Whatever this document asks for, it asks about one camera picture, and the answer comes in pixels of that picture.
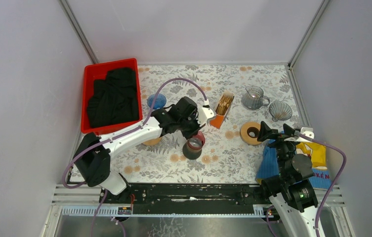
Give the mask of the red-rimmed glass carafe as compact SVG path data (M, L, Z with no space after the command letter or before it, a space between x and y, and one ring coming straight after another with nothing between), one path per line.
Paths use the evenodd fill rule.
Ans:
M206 143L204 134L199 131L196 135L189 138L184 144L182 151L185 158L190 160L198 159L202 154L203 146Z

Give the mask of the blue glass dripper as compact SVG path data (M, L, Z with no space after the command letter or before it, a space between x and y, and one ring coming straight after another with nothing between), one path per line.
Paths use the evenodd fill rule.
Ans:
M147 99L147 105L153 110L161 109L166 105L166 97L163 94L152 94Z

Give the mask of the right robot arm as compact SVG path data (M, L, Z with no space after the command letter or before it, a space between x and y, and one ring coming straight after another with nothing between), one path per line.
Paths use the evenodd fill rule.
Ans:
M319 237L324 232L317 217L318 199L309 181L314 176L313 164L308 155L296 151L299 143L313 141L313 129L284 124L280 132L262 121L257 139L270 141L267 146L275 150L278 166L278 174L262 179L261 200L273 205L289 236Z

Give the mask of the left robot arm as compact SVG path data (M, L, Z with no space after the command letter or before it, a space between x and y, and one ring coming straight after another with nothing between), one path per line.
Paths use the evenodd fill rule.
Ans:
M123 203L129 198L128 182L121 174L111 171L112 158L139 144L177 131L190 139L214 116L208 100L198 106L189 97L182 97L176 104L152 110L144 120L119 131L100 136L88 133L78 145L70 165L78 169L84 184L100 186L110 192L116 202Z

